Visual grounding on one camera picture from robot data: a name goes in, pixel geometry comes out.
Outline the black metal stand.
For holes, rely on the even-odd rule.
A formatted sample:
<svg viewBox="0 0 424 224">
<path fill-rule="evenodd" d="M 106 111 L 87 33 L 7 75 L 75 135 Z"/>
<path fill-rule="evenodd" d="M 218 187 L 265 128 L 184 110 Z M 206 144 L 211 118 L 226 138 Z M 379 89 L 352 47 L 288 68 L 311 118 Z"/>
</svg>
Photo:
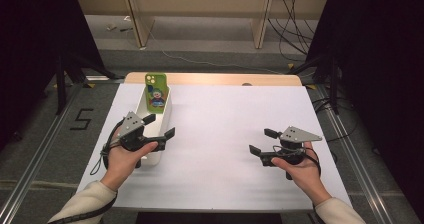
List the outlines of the black metal stand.
<svg viewBox="0 0 424 224">
<path fill-rule="evenodd" d="M 337 107 L 337 86 L 338 86 L 338 62 L 337 59 L 329 54 L 319 54 L 313 57 L 298 67 L 289 70 L 288 75 L 297 75 L 308 68 L 315 68 L 312 79 L 315 83 L 322 84 L 326 80 L 330 83 L 330 94 L 328 104 L 333 112 L 338 115 Z"/>
<path fill-rule="evenodd" d="M 83 68 L 94 70 L 111 80 L 123 79 L 122 75 L 117 75 L 106 69 L 99 53 L 91 57 L 90 55 L 78 54 L 72 51 L 61 52 L 57 56 L 56 61 L 57 115 L 61 114 L 67 105 L 65 76 L 68 76 L 75 84 L 86 84 L 88 78 L 83 72 Z"/>
</svg>

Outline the white plastic bin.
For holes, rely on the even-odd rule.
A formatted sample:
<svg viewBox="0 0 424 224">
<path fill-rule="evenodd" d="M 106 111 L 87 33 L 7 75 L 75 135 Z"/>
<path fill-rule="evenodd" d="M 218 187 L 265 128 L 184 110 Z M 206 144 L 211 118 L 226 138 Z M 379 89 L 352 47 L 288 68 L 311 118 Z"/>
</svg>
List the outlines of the white plastic bin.
<svg viewBox="0 0 424 224">
<path fill-rule="evenodd" d="M 144 135 L 146 137 L 159 137 L 163 136 L 166 131 L 169 130 L 168 124 L 170 120 L 172 112 L 172 101 L 171 101 L 171 91 L 169 89 L 168 92 L 168 98 L 165 105 L 165 109 L 163 113 L 150 113 L 147 110 L 147 104 L 146 104 L 146 96 L 145 96 L 145 88 L 141 94 L 140 101 L 138 104 L 138 107 L 136 109 L 136 114 L 140 118 L 144 118 L 148 116 L 149 114 L 155 114 L 156 120 L 150 124 L 148 124 L 144 129 Z"/>
</svg>

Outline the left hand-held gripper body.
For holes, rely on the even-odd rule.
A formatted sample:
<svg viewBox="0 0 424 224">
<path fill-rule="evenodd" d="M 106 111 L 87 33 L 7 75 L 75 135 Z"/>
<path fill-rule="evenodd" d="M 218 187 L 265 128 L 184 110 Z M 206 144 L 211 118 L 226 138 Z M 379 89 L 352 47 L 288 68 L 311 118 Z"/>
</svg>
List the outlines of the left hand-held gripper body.
<svg viewBox="0 0 424 224">
<path fill-rule="evenodd" d="M 123 119 L 123 123 L 118 132 L 118 142 L 127 151 L 135 152 L 146 144 L 157 142 L 154 152 L 164 151 L 166 140 L 164 136 L 146 137 L 144 135 L 145 124 L 136 113 L 130 111 Z"/>
</svg>

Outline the person's right hand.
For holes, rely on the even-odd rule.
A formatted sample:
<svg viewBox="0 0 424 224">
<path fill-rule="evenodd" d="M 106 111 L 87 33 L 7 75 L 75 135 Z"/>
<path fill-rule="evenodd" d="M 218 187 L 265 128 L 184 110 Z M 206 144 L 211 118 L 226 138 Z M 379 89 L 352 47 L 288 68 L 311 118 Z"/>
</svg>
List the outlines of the person's right hand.
<svg viewBox="0 0 424 224">
<path fill-rule="evenodd" d="M 309 158 L 304 159 L 298 165 L 292 165 L 283 159 L 274 157 L 271 162 L 289 173 L 294 183 L 309 197 L 314 206 L 332 198 L 330 193 L 326 190 L 324 184 L 320 179 L 320 171 L 316 162 L 318 156 L 313 150 L 311 142 L 305 142 L 304 148 Z"/>
</svg>

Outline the wooden table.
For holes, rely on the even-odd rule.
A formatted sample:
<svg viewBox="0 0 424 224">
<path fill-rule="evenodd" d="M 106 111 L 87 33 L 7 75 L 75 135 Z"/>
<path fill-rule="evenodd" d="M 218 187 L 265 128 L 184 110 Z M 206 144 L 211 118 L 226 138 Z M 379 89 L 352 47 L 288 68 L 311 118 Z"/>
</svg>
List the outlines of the wooden table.
<svg viewBox="0 0 424 224">
<path fill-rule="evenodd" d="M 228 74 L 228 73 L 168 73 L 171 85 L 234 85 L 251 83 L 253 86 L 301 86 L 296 75 Z"/>
</svg>

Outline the metal floor rail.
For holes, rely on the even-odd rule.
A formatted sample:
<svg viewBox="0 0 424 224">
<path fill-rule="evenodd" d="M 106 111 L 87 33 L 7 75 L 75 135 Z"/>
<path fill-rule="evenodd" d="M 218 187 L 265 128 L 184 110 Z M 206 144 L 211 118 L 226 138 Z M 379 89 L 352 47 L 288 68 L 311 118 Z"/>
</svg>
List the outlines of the metal floor rail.
<svg viewBox="0 0 424 224">
<path fill-rule="evenodd" d="M 354 140 L 359 122 L 349 111 L 348 102 L 333 108 L 330 94 L 321 84 L 317 86 L 317 95 L 320 101 L 314 108 L 353 207 L 368 224 L 394 224 L 377 186 L 382 163 L 365 142 Z"/>
<path fill-rule="evenodd" d="M 14 219 L 69 113 L 69 108 L 82 88 L 83 86 L 81 84 L 75 84 L 70 89 L 69 97 L 65 98 L 65 105 L 59 113 L 54 116 L 48 131 L 39 143 L 39 146 L 30 159 L 25 171 L 16 182 L 4 205 L 0 208 L 0 224 L 10 224 Z"/>
</svg>

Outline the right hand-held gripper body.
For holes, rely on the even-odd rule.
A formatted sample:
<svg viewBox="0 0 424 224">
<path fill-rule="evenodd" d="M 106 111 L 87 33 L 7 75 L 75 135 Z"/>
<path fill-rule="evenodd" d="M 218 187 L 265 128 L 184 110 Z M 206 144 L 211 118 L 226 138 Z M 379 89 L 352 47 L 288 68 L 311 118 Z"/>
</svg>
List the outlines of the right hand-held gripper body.
<svg viewBox="0 0 424 224">
<path fill-rule="evenodd" d="M 321 141 L 322 137 L 308 131 L 289 126 L 285 131 L 280 132 L 278 139 L 280 145 L 275 145 L 271 152 L 272 157 L 279 157 L 292 165 L 300 164 L 305 155 L 305 142 Z"/>
</svg>

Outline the person's left hand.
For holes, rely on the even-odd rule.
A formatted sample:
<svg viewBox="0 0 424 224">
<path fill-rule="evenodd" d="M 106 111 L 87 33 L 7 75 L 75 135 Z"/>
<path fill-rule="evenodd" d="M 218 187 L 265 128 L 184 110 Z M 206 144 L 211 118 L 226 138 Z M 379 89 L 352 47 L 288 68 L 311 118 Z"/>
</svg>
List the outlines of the person's left hand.
<svg viewBox="0 0 424 224">
<path fill-rule="evenodd" d="M 117 191 L 134 171 L 137 162 L 158 146 L 157 142 L 145 144 L 135 152 L 113 145 L 108 154 L 108 168 L 100 182 L 112 191 Z"/>
</svg>

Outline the white table sheet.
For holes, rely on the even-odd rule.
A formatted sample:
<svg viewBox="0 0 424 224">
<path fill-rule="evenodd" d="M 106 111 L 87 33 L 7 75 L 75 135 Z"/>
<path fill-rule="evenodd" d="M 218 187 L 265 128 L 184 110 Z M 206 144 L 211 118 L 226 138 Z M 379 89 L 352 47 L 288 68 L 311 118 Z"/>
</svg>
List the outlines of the white table sheet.
<svg viewBox="0 0 424 224">
<path fill-rule="evenodd" d="M 116 207 L 143 211 L 289 212 L 312 203 L 283 170 L 249 151 L 270 151 L 267 128 L 323 133 L 302 86 L 173 85 L 168 125 L 176 130 L 158 164 L 142 165 Z"/>
</svg>

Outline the beige wooden desk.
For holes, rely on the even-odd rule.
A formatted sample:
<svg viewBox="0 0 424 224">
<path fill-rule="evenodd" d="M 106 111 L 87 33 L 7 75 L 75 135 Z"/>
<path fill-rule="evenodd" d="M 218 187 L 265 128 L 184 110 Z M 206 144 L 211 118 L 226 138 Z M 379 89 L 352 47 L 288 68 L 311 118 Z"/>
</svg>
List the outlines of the beige wooden desk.
<svg viewBox="0 0 424 224">
<path fill-rule="evenodd" d="M 78 0 L 86 15 L 128 16 L 133 22 L 136 43 L 147 45 L 157 17 L 247 18 L 254 46 L 260 49 L 268 19 L 302 20 L 321 18 L 327 0 Z"/>
</svg>

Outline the green cartoon phone case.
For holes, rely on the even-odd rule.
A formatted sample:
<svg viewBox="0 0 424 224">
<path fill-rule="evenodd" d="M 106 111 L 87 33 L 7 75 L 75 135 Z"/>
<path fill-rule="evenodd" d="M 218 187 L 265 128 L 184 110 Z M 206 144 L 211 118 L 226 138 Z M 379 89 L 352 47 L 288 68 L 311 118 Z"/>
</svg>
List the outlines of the green cartoon phone case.
<svg viewBox="0 0 424 224">
<path fill-rule="evenodd" d="M 149 72 L 145 75 L 145 84 L 147 110 L 150 113 L 163 113 L 169 92 L 166 74 Z"/>
</svg>

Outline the black curtain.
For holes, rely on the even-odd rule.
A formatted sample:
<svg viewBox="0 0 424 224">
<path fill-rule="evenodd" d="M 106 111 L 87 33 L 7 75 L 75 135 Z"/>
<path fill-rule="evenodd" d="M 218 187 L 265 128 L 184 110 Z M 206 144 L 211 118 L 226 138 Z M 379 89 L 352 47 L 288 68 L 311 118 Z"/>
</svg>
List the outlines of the black curtain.
<svg viewBox="0 0 424 224">
<path fill-rule="evenodd" d="M 309 55 L 324 53 L 424 222 L 424 0 L 327 0 Z"/>
<path fill-rule="evenodd" d="M 78 0 L 0 0 L 0 150 L 59 64 L 76 82 L 103 67 Z"/>
</svg>

